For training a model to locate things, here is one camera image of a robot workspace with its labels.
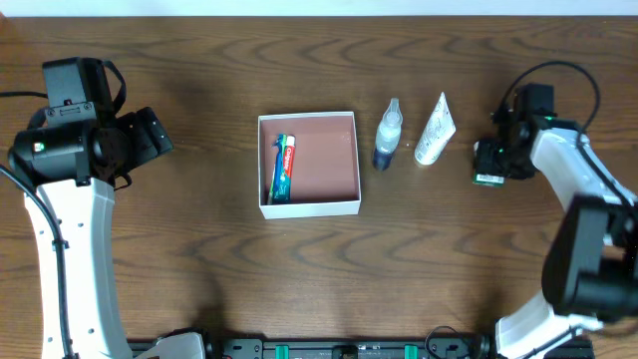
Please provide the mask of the blue toothbrush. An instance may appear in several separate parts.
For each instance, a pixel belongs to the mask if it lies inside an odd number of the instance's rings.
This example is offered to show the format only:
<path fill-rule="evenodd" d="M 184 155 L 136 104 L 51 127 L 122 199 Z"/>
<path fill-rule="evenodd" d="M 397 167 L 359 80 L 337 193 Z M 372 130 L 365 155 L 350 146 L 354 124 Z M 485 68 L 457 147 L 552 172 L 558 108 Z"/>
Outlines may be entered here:
<path fill-rule="evenodd" d="M 277 190 L 279 187 L 278 182 L 279 182 L 279 176 L 280 176 L 280 171 L 282 167 L 282 153 L 285 150 L 286 141 L 287 141 L 287 136 L 285 134 L 279 134 L 277 136 L 277 139 L 272 145 L 272 147 L 277 150 L 277 154 L 275 156 L 274 168 L 272 173 L 272 181 L 271 181 L 270 190 L 268 194 L 267 203 L 269 205 L 274 204 L 275 194 L 277 193 Z"/>

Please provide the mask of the white box with pink interior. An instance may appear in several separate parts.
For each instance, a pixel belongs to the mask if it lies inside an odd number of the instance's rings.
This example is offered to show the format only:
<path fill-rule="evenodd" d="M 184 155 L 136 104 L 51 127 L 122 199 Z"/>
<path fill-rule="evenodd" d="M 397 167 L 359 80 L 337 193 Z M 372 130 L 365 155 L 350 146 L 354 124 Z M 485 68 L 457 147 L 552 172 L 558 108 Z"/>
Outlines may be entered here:
<path fill-rule="evenodd" d="M 356 215 L 362 201 L 355 115 L 262 115 L 258 130 L 258 204 L 266 219 Z M 291 201 L 267 202 L 280 134 L 296 138 Z"/>

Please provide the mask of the white cream tube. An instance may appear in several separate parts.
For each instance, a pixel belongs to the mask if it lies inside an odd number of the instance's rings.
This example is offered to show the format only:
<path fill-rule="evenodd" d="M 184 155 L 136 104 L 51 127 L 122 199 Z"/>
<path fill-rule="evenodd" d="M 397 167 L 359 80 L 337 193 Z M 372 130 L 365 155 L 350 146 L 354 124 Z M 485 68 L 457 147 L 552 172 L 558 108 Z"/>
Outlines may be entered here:
<path fill-rule="evenodd" d="M 415 148 L 415 161 L 420 166 L 431 166 L 441 155 L 456 132 L 447 97 L 441 92 Z"/>

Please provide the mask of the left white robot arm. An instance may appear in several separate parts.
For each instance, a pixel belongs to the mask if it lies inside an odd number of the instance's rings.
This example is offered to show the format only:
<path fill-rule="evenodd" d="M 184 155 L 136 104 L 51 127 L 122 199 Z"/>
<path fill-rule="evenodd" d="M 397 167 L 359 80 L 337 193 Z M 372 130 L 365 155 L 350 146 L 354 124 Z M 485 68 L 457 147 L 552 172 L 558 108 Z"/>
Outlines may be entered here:
<path fill-rule="evenodd" d="M 29 129 L 10 151 L 36 236 L 45 358 L 203 358 L 201 333 L 178 330 L 132 349 L 112 254 L 115 179 L 172 149 L 150 108 Z"/>

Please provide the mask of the green and white small packet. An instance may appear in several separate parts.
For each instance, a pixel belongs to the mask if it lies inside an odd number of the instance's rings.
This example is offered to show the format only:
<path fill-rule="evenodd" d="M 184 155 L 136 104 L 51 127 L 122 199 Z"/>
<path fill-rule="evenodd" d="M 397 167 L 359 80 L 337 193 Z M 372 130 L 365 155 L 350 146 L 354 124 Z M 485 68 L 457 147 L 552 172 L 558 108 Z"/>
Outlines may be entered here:
<path fill-rule="evenodd" d="M 498 148 L 490 139 L 479 140 L 474 144 L 473 183 L 499 187 L 504 184 L 504 176 L 497 162 Z"/>

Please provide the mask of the red green toothpaste tube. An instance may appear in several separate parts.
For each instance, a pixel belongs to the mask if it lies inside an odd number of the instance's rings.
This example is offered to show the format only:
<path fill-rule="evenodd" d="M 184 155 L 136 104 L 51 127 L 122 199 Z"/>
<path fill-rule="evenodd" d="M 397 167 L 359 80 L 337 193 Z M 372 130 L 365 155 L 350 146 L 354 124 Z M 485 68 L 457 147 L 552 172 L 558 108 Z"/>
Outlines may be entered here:
<path fill-rule="evenodd" d="M 282 167 L 279 176 L 279 187 L 275 194 L 274 204 L 287 204 L 291 197 L 292 169 L 296 150 L 296 138 L 286 135 L 285 150 L 282 153 Z"/>

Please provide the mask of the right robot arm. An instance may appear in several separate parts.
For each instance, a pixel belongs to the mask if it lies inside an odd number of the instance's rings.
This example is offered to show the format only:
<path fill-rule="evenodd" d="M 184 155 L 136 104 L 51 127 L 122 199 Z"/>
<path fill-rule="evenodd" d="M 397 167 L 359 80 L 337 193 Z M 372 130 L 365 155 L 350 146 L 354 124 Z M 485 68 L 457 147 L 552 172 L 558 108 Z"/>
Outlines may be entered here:
<path fill-rule="evenodd" d="M 637 314 L 637 197 L 619 184 L 572 121 L 533 115 L 504 122 L 474 145 L 475 181 L 546 177 L 564 218 L 541 289 L 498 319 L 498 358 L 542 358 L 584 332 Z"/>

